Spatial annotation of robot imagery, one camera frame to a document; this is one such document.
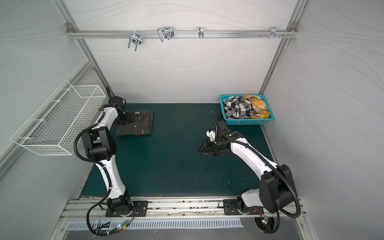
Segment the dark grey striped shirt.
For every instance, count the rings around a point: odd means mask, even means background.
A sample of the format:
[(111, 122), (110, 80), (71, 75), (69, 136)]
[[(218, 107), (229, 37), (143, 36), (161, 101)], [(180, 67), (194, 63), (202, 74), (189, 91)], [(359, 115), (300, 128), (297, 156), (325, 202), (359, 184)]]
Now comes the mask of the dark grey striped shirt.
[(119, 126), (116, 136), (140, 136), (150, 135), (152, 132), (154, 112), (148, 109), (130, 111), (135, 116), (135, 122), (125, 126)]

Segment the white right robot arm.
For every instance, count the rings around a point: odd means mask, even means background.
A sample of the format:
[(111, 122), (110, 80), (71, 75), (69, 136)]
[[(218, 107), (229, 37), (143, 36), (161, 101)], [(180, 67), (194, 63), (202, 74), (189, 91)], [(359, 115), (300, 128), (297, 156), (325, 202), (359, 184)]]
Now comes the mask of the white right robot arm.
[(298, 218), (301, 215), (292, 171), (288, 166), (270, 161), (244, 137), (219, 141), (207, 138), (198, 149), (204, 155), (214, 157), (218, 157), (225, 150), (239, 157), (260, 180), (258, 189), (250, 189), (240, 194), (239, 209), (263, 207), (272, 214), (283, 213), (290, 218)]

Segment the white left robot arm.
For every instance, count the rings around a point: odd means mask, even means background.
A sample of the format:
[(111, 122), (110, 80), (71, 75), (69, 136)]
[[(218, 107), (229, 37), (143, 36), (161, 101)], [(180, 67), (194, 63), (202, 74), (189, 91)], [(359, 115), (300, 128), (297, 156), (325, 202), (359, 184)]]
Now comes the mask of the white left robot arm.
[(79, 159), (93, 163), (99, 169), (107, 189), (105, 201), (111, 213), (128, 215), (133, 204), (118, 171), (117, 146), (110, 133), (114, 122), (125, 119), (124, 108), (122, 104), (109, 103), (99, 111), (95, 123), (76, 136), (74, 152)]

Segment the black white checked shirt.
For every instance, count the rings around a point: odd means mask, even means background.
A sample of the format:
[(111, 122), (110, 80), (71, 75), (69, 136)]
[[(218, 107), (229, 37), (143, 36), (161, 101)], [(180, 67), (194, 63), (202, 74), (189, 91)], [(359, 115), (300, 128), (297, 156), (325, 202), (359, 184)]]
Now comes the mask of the black white checked shirt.
[(227, 119), (249, 119), (254, 113), (252, 103), (240, 96), (230, 96), (222, 103), (224, 116)]

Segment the yellow plaid shirt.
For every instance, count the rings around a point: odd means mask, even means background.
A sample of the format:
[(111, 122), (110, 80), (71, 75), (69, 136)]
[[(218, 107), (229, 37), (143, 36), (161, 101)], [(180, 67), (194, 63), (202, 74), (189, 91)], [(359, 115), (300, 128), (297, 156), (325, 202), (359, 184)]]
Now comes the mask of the yellow plaid shirt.
[(243, 100), (247, 100), (252, 104), (251, 119), (268, 119), (271, 116), (266, 102), (256, 95), (244, 95)]

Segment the metal hook clamp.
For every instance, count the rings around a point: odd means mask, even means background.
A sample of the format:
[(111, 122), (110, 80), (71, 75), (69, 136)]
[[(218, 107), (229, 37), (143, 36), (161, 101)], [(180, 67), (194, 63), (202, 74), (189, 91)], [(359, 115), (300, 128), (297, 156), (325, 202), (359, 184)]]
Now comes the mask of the metal hook clamp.
[(135, 47), (135, 51), (137, 51), (138, 49), (138, 46), (142, 43), (142, 37), (141, 35), (139, 35), (138, 33), (136, 33), (136, 31), (134, 31), (131, 35), (130, 35), (130, 39), (129, 39), (129, 43), (128, 43), (128, 48), (130, 48), (131, 46), (134, 46)]

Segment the black round fan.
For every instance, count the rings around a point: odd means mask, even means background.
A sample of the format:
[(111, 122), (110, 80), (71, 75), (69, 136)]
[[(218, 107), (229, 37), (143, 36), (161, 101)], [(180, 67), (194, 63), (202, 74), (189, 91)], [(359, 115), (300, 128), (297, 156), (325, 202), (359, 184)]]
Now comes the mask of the black round fan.
[(265, 234), (273, 234), (280, 227), (280, 218), (260, 217), (255, 218), (256, 226)]

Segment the metal u-bolt clamp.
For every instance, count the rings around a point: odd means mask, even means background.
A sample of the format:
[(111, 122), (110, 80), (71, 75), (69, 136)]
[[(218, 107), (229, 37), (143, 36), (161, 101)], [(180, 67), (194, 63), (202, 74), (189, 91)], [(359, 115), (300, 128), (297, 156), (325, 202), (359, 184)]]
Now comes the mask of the metal u-bolt clamp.
[(172, 27), (160, 27), (157, 29), (157, 33), (161, 42), (164, 42), (165, 39), (170, 40), (175, 35)]

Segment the aluminium top crossbar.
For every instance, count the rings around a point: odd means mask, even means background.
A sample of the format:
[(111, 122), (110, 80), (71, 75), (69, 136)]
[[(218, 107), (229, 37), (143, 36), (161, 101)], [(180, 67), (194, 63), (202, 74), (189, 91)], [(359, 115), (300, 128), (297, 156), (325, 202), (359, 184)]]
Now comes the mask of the aluminium top crossbar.
[[(268, 33), (270, 30), (206, 30), (204, 29), (203, 39), (251, 39), (262, 38), (260, 34)], [(71, 39), (129, 39), (134, 31), (77, 31), (67, 33)], [(142, 39), (159, 39), (156, 30), (136, 31)], [(174, 39), (199, 39), (198, 30), (174, 30)], [(297, 31), (285, 31), (286, 38), (295, 38)]]

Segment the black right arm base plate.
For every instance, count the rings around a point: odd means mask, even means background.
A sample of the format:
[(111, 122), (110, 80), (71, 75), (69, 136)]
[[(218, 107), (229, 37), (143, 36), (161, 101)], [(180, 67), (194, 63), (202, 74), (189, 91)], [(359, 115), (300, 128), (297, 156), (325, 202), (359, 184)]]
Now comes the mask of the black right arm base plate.
[(224, 210), (226, 216), (264, 215), (262, 207), (247, 207), (245, 204), (235, 199), (224, 199), (218, 203), (218, 207)]

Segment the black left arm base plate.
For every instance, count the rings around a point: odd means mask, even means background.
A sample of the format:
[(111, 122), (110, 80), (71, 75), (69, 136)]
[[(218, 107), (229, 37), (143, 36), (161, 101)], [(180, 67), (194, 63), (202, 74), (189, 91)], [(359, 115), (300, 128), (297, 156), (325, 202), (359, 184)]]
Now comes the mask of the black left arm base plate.
[(107, 210), (105, 217), (108, 218), (128, 218), (128, 217), (145, 217), (148, 209), (148, 201), (132, 201), (131, 209), (122, 209), (121, 211)]

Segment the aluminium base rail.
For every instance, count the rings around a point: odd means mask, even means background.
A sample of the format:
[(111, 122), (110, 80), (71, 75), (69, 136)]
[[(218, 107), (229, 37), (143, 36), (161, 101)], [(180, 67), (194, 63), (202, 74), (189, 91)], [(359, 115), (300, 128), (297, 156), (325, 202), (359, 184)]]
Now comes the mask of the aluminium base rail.
[[(222, 208), (224, 200), (235, 200), (235, 196), (219, 197), (132, 197), (133, 201), (146, 201), (146, 217), (161, 218), (226, 218)], [(101, 198), (81, 197), (69, 200), (60, 220), (84, 220), (88, 209)]]

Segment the metal bracket with bolts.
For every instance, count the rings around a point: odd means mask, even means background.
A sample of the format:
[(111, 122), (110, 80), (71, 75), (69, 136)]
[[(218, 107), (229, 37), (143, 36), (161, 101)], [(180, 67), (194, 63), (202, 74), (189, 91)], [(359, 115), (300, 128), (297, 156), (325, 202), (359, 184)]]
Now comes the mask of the metal bracket with bolts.
[(286, 38), (287, 34), (285, 31), (278, 30), (276, 27), (272, 27), (268, 33), (260, 34), (262, 38)]

